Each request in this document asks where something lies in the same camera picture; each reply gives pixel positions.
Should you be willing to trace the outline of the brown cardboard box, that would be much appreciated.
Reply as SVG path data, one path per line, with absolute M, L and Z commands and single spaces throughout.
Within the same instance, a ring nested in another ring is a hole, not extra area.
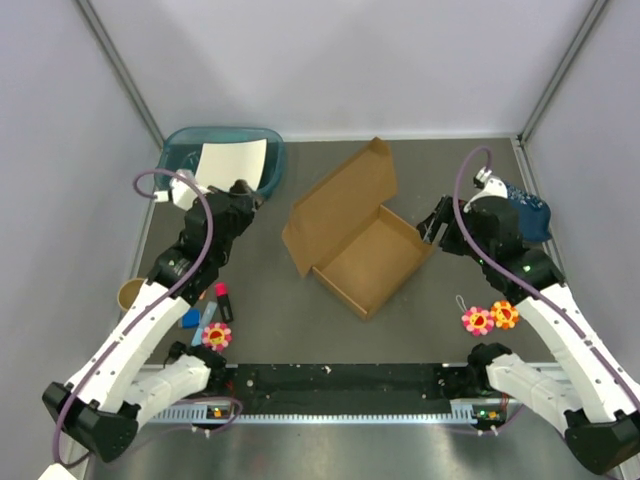
M 363 320 L 371 319 L 434 253 L 384 203 L 398 191 L 391 147 L 375 137 L 294 202 L 282 240 Z

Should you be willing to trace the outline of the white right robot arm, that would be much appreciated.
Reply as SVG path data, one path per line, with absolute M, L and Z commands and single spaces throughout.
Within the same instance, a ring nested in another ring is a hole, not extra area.
M 509 348 L 480 344 L 466 380 L 476 394 L 494 391 L 524 404 L 564 439 L 593 474 L 639 474 L 639 384 L 617 362 L 576 304 L 563 274 L 542 250 L 526 246 L 509 186 L 488 167 L 470 201 L 443 196 L 416 229 L 426 244 L 472 258 L 488 283 L 545 343 L 567 378 L 561 384 Z

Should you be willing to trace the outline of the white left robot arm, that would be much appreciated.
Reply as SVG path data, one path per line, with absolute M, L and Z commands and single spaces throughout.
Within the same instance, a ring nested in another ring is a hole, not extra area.
M 263 202 L 244 180 L 219 191 L 176 179 L 170 191 L 156 196 L 185 211 L 177 241 L 156 259 L 100 349 L 69 380 L 50 383 L 42 395 L 57 433 L 105 463 L 119 458 L 167 407 L 194 394 L 216 396 L 226 387 L 224 358 L 203 345 L 177 346 L 161 372 L 142 381 L 136 376 L 168 330 L 213 285 L 233 241 Z

